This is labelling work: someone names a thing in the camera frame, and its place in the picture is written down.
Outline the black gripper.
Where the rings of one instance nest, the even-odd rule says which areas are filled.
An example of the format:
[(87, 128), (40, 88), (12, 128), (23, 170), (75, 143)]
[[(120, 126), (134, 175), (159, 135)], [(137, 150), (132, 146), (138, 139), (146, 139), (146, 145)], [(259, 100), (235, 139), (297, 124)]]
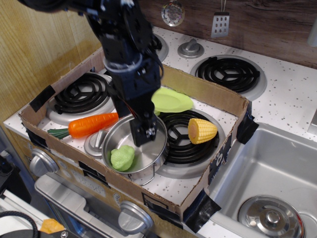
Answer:
[(139, 56), (133, 64), (118, 64), (104, 59), (112, 82), (109, 93), (120, 117), (132, 114), (130, 124), (135, 146), (154, 141), (157, 117), (152, 95), (160, 88), (162, 64), (157, 56)]

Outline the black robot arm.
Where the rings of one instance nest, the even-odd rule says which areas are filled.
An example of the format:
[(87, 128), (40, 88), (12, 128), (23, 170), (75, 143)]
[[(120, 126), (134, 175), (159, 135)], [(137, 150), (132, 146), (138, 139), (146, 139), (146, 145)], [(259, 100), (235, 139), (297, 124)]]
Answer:
[(163, 67), (152, 48), (152, 25), (136, 0), (22, 0), (35, 11), (73, 11), (86, 16), (104, 52), (112, 82), (109, 93), (120, 117), (132, 114), (134, 144), (154, 141), (157, 117), (153, 94), (161, 86)]

